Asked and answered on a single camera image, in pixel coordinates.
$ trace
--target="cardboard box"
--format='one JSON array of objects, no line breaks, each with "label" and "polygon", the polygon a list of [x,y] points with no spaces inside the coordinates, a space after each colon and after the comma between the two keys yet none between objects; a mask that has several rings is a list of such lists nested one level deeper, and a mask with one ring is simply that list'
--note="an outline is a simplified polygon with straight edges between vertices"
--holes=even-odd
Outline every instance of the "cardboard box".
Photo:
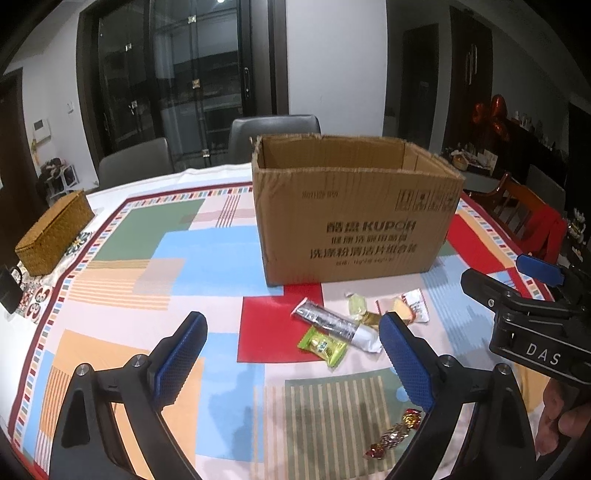
[{"label": "cardboard box", "polygon": [[275,135],[252,156],[269,285],[428,270],[464,177],[398,138]]}]

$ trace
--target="red balloon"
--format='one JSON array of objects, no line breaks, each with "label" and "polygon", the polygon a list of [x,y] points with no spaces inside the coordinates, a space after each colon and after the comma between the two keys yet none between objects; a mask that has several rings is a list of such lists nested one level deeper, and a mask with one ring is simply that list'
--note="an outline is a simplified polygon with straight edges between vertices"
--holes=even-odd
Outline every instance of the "red balloon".
[{"label": "red balloon", "polygon": [[491,116],[507,118],[507,104],[502,95],[495,95],[491,100]]},{"label": "red balloon", "polygon": [[507,131],[507,127],[502,122],[502,120],[493,119],[491,122],[492,129],[495,131],[497,135],[501,138],[503,142],[509,141],[509,132]]},{"label": "red balloon", "polygon": [[472,123],[475,125],[481,124],[488,118],[488,108],[484,103],[477,103],[472,112]]}]

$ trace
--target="finger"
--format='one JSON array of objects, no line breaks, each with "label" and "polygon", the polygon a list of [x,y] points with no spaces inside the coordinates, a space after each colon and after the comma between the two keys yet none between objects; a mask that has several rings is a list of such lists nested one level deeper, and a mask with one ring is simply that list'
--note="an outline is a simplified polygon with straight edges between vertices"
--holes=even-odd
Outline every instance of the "finger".
[{"label": "finger", "polygon": [[591,403],[569,410],[560,417],[558,429],[572,438],[579,438],[591,419]]},{"label": "finger", "polygon": [[552,420],[558,418],[562,409],[564,408],[564,400],[562,399],[562,388],[560,383],[551,378],[543,394],[544,411]]},{"label": "finger", "polygon": [[552,452],[558,446],[558,429],[556,421],[549,418],[547,412],[542,412],[538,433],[535,436],[535,450],[541,455]]}]

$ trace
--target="red cloth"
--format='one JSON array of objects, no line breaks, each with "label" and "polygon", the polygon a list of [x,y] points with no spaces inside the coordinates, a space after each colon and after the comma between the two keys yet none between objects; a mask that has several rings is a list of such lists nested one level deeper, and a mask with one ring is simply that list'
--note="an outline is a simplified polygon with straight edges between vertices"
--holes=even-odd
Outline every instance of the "red cloth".
[{"label": "red cloth", "polygon": [[544,205],[527,222],[521,249],[525,254],[555,264],[565,234],[566,222],[551,206]]}]

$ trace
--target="chair backrest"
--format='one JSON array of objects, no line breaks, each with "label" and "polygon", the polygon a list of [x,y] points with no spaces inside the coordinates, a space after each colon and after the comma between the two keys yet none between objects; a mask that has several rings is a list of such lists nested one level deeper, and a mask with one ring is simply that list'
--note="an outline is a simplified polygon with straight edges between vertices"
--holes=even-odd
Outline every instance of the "chair backrest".
[{"label": "chair backrest", "polygon": [[133,181],[174,173],[165,138],[119,150],[99,163],[99,188],[110,189]]},{"label": "chair backrest", "polygon": [[236,118],[230,129],[228,157],[230,163],[251,160],[252,142],[257,135],[319,134],[320,123],[314,115],[270,115]]},{"label": "chair backrest", "polygon": [[522,228],[527,220],[545,203],[525,185],[517,183],[510,173],[505,173],[495,190],[489,193],[470,194],[488,212],[495,222],[519,244]]},{"label": "chair backrest", "polygon": [[566,192],[535,165],[530,165],[525,184],[554,210],[563,213]]}]

